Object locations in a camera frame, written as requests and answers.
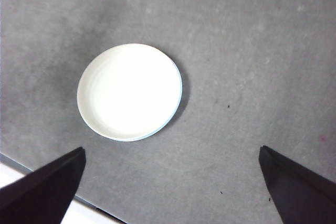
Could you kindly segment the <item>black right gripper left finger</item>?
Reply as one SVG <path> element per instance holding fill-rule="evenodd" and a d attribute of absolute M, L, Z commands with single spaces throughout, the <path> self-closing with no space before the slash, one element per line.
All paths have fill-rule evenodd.
<path fill-rule="evenodd" d="M 61 223 L 85 165 L 79 147 L 2 188 L 1 223 Z"/>

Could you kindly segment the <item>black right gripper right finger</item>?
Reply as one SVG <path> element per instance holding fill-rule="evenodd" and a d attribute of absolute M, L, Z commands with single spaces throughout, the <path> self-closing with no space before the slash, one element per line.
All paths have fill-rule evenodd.
<path fill-rule="evenodd" d="M 283 223 L 335 223 L 335 182 L 265 145 L 258 160 Z"/>

